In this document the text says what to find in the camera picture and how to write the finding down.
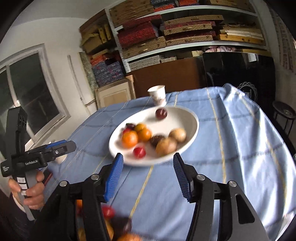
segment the blue tablecloth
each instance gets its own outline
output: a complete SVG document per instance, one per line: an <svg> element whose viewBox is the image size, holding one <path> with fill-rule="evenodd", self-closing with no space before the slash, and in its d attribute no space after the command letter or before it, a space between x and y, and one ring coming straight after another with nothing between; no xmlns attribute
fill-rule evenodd
<svg viewBox="0 0 296 241"><path fill-rule="evenodd" d="M193 144L181 155L198 173L212 181L235 180L258 213L271 240L283 218L296 209L296 169L282 138L262 110L233 86L167 94L168 105L196 113L200 128ZM108 142L115 128L138 111L153 106L149 97L108 106L95 112L72 134L77 149L58 165L47 199L61 180L84 181L112 162ZM185 240L194 204L182 193L172 161L152 167L124 166L110 205L132 216L132 231L159 240ZM217 239L219 202L215 201L212 240Z"/></svg>

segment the plate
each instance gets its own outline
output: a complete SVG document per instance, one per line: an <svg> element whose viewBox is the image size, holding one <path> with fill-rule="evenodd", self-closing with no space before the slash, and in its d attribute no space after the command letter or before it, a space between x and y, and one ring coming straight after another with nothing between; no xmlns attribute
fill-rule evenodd
<svg viewBox="0 0 296 241"><path fill-rule="evenodd" d="M199 121L196 114L184 107L165 106L164 108L167 110L168 115L165 119L158 120L155 117L155 111L158 108L159 107L152 107L130 116L113 131L109 140L109 151L113 157L119 152L123 155L124 164L126 165L151 166L172 160L176 152L181 154L193 143L199 128ZM144 123L147 125L147 128L152 131L153 136L157 134L168 136L171 130L184 128L187 133L187 138L184 143L178 144L178 148L175 152L163 157L157 156L155 149L149 142L140 142L135 147L144 147L146 156L142 159L137 159L133 156L135 147L126 149L121 145L121 133L127 123Z"/></svg>

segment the black stool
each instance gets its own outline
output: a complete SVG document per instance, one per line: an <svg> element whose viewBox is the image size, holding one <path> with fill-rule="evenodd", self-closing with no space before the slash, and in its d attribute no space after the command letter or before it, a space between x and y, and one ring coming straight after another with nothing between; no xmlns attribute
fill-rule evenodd
<svg viewBox="0 0 296 241"><path fill-rule="evenodd" d="M276 112L275 120L277 119L278 114L280 114L282 117L287 119L284 131L286 131L288 121L289 120L292 121L291 126L290 126L290 130L288 132L288 136L289 136L292 126L293 126L293 123L294 123L294 120L296 119L296 112L293 110L293 108L291 106L289 106L283 102L280 102L280 101L274 101L274 102L272 102L272 105L273 105L275 112Z"/></svg>

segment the hand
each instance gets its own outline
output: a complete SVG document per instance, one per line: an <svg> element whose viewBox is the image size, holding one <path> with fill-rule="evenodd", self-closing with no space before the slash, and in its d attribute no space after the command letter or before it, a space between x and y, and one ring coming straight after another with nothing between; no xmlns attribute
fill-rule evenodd
<svg viewBox="0 0 296 241"><path fill-rule="evenodd" d="M43 179L43 172L38 171L36 175L37 183L35 186L26 190L26 195L29 196L29 198L26 198L23 203L20 202L17 194L21 191L19 184L11 178L8 181L8 186L13 196L21 205L28 205L30 209L39 209L44 206L44 184L42 183Z"/></svg>

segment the paper cup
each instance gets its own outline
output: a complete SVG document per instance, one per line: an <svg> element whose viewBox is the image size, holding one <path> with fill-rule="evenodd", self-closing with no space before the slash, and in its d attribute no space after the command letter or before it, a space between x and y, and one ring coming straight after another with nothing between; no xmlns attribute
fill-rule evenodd
<svg viewBox="0 0 296 241"><path fill-rule="evenodd" d="M153 102L155 106L165 106L165 86L157 85L148 89L149 95L153 98Z"/></svg>

